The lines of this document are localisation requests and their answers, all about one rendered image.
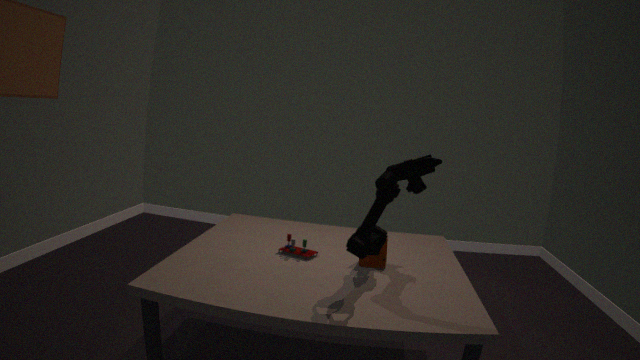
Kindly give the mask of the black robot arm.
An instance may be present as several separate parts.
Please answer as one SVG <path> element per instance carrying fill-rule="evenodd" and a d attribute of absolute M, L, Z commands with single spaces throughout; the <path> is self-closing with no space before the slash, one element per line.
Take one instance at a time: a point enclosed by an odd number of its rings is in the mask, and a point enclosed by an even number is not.
<path fill-rule="evenodd" d="M 386 230 L 375 224 L 386 206 L 392 203 L 400 192 L 399 185 L 396 183 L 403 179 L 398 174 L 398 164 L 388 166 L 386 171 L 375 181 L 376 199 L 360 227 L 348 240 L 346 251 L 360 259 L 366 258 L 367 255 L 378 255 L 386 241 Z M 427 189 L 421 175 L 408 181 L 409 185 L 406 188 L 408 192 L 420 194 Z"/>

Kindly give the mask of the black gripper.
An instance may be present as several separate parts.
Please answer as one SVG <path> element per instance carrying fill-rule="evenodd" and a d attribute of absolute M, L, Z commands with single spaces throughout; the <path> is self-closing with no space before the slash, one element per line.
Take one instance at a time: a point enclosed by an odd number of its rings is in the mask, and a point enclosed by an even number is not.
<path fill-rule="evenodd" d="M 443 163 L 441 159 L 432 158 L 431 155 L 423 156 L 415 160 L 404 161 L 398 164 L 397 171 L 401 179 L 412 180 L 417 176 L 423 176 L 435 171 L 437 165 Z M 415 174 L 414 177 L 412 174 Z"/>

